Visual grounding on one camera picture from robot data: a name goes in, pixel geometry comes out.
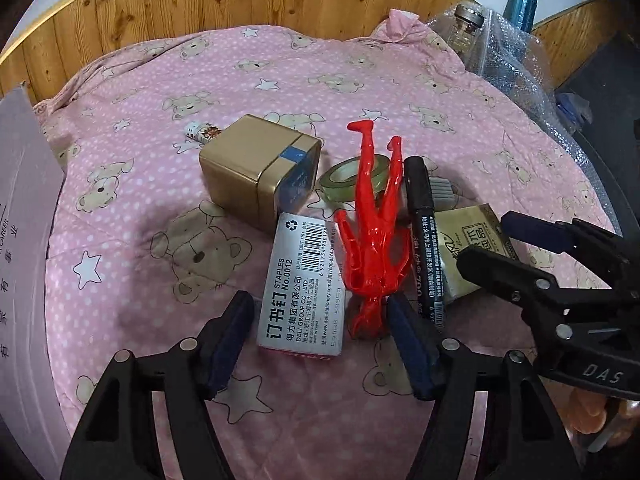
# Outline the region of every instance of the gray cardboard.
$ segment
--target gray cardboard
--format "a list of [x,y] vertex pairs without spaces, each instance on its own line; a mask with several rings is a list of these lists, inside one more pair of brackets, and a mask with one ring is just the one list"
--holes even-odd
[[25,92],[0,102],[0,414],[45,480],[70,436],[51,377],[44,316],[49,235],[64,175]]

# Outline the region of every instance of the pink blanket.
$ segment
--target pink blanket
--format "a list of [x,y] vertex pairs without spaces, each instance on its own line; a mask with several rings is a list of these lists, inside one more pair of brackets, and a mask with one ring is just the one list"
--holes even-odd
[[[209,202],[187,130],[225,128],[248,113],[267,118],[324,139],[320,175],[359,154],[346,125],[371,118],[380,152],[401,135],[403,155],[424,156],[433,174],[453,181],[461,204],[610,228],[571,157],[407,12],[347,42],[255,26],[129,46],[87,66],[36,111],[67,167],[46,318],[71,432],[114,352],[166,351],[218,316],[236,290],[262,296],[271,239]],[[353,204],[316,190],[301,213],[330,219],[339,208]],[[209,257],[195,262],[193,251]],[[570,258],[518,251],[562,285],[596,283]],[[448,333],[475,349],[532,346],[519,310],[487,295],[465,298],[448,316]],[[164,466],[177,479],[156,400]],[[279,480],[402,479],[431,411],[410,395],[389,338],[345,336],[340,357],[318,362],[261,350],[255,334],[208,408],[236,478]],[[466,476],[481,443],[481,408],[477,415]]]

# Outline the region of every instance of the adhesive tape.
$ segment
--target adhesive tape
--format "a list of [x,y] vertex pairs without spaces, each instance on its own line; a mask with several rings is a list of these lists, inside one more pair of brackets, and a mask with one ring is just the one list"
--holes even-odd
[[[386,188],[386,181],[389,178],[389,163],[388,156],[376,154],[371,171],[374,194],[378,194]],[[350,158],[336,164],[320,178],[320,187],[329,200],[332,202],[353,202],[356,200],[359,165],[359,156]]]

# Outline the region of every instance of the wooden panel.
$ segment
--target wooden panel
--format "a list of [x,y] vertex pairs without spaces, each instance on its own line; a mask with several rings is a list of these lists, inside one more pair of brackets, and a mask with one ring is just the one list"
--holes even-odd
[[[75,0],[17,44],[0,65],[0,86],[7,92],[27,80],[31,99],[42,99],[103,53],[131,43],[260,23],[346,40],[369,35],[391,8],[416,12],[426,20],[457,1]],[[613,35],[618,28],[615,15],[606,0],[595,0],[535,29],[548,51],[556,84]]]
[[608,0],[593,0],[535,28],[533,34],[549,56],[555,86],[566,81],[620,26]]
[[145,0],[95,0],[100,42],[105,54],[151,39]]
[[56,38],[66,77],[102,56],[95,0],[76,0],[54,16]]
[[60,58],[53,18],[24,41],[24,60],[39,101],[55,96],[68,81]]
[[38,100],[33,92],[33,85],[27,71],[27,64],[24,62],[24,51],[22,45],[18,46],[0,65],[0,84],[2,91],[8,94],[22,82],[26,83],[27,94],[31,104],[36,104]]

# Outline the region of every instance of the blue label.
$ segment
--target blue label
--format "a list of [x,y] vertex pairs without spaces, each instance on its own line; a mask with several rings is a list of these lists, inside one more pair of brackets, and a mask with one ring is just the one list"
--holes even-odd
[[289,171],[289,174],[281,181],[276,190],[275,203],[278,214],[295,213],[300,209],[302,201],[311,192],[313,186],[313,154],[315,150],[307,153],[299,148],[289,146],[280,156],[291,162],[295,162],[295,167]]

